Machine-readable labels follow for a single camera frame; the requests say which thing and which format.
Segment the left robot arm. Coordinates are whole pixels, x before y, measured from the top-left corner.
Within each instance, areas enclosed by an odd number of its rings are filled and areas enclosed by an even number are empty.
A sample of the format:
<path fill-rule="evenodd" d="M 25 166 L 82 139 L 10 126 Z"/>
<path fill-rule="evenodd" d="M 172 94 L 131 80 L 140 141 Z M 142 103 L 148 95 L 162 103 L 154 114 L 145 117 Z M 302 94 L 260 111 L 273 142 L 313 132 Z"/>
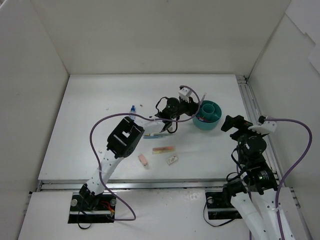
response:
<path fill-rule="evenodd" d="M 172 123 L 178 123 L 180 116 L 187 115 L 194 118 L 200 111 L 202 101 L 194 102 L 192 97 L 165 97 L 166 105 L 163 110 L 158 110 L 154 115 L 155 119 L 143 118 L 141 122 L 135 122 L 130 117 L 138 117 L 136 113 L 118 113 L 99 120 L 91 129 L 89 142 L 95 157 L 98 160 L 98 167 L 92 177 L 81 187 L 79 195 L 82 204 L 89 210 L 96 209 L 100 204 L 101 196 L 106 189 L 106 183 L 112 176 L 116 167 L 125 158 L 129 157 L 136 149 L 145 131 L 151 133 L 162 133 L 167 131 Z M 123 119 L 107 137 L 106 152 L 103 160 L 93 145 L 93 133 L 95 128 L 102 121 L 123 116 Z"/>

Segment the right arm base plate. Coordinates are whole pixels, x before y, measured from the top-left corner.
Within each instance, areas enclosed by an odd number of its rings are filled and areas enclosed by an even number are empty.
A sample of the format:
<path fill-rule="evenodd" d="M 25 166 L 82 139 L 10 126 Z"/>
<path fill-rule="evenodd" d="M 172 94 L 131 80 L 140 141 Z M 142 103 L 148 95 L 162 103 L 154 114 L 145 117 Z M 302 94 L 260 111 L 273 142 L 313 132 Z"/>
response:
<path fill-rule="evenodd" d="M 221 190 L 205 190 L 205 204 L 203 208 L 203 218 L 205 220 L 226 220 L 232 222 L 241 219 L 240 213 L 231 204 L 231 198 L 236 194 L 245 193 L 248 191 L 234 190 L 223 187 Z"/>

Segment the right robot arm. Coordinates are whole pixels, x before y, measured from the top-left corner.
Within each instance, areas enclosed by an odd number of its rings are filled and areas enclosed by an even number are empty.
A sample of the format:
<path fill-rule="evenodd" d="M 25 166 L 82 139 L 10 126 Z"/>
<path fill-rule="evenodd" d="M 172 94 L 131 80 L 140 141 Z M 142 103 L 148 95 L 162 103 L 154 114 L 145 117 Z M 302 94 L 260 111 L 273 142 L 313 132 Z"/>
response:
<path fill-rule="evenodd" d="M 264 136 L 276 130 L 276 122 L 261 116 L 259 124 L 253 124 L 241 115 L 227 115 L 221 130 L 232 128 L 237 130 L 230 137 L 237 142 L 239 174 L 224 184 L 222 202 L 238 211 L 254 239 L 295 239 L 280 205 L 280 184 L 263 156 L 267 148 Z"/>

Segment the red gel pen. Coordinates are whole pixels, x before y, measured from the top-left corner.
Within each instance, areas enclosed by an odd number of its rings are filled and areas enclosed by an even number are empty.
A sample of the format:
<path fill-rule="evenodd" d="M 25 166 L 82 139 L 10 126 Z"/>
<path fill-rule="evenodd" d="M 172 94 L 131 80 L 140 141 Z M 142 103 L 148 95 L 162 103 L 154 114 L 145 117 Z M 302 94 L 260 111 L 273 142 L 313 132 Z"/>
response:
<path fill-rule="evenodd" d="M 201 117 L 201 116 L 197 116 L 196 119 L 200 122 L 203 122 L 203 123 L 211 123 L 212 122 L 210 119 L 207 119 L 207 118 Z"/>

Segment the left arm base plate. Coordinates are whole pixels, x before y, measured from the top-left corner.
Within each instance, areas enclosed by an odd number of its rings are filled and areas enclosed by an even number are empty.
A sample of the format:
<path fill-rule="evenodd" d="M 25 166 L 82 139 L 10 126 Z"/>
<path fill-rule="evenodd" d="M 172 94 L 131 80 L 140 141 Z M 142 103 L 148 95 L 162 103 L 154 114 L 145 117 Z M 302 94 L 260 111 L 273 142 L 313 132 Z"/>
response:
<path fill-rule="evenodd" d="M 94 207 L 89 205 L 79 194 L 72 196 L 68 224 L 105 224 L 113 223 L 116 211 L 116 199 L 110 194 L 103 194 L 96 200 Z"/>

